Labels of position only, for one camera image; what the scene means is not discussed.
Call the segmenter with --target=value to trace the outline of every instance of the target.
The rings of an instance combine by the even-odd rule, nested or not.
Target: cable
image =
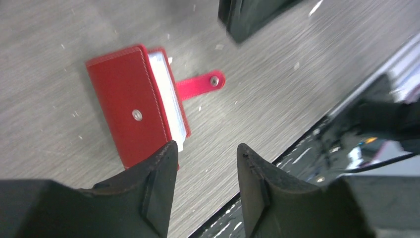
[[[350,170],[348,170],[348,169],[331,170],[330,172],[331,173],[340,173],[340,174],[356,174],[356,173],[361,173],[361,172],[366,172],[366,171],[369,171],[369,170],[382,168],[384,166],[391,165],[391,164],[394,164],[396,162],[400,162],[400,161],[403,161],[403,160],[410,159],[414,156],[417,156],[417,154],[411,153],[411,154],[407,154],[407,155],[402,155],[402,156],[398,156],[398,157],[395,157],[395,158],[392,158],[392,159],[389,159],[389,160],[386,160],[386,161],[381,161],[379,163],[376,163],[376,164],[373,164],[373,165],[368,165],[368,166],[361,167],[361,168],[355,168],[355,169],[350,169]]]

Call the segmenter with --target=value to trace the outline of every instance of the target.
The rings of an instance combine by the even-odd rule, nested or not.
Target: wood grain
[[[72,187],[122,171],[84,62],[133,44],[166,47],[177,80],[213,69],[225,88],[185,103],[169,237],[187,237],[237,191],[236,146],[267,160],[420,30],[420,1],[299,4],[242,47],[214,0],[0,2],[0,178]]]

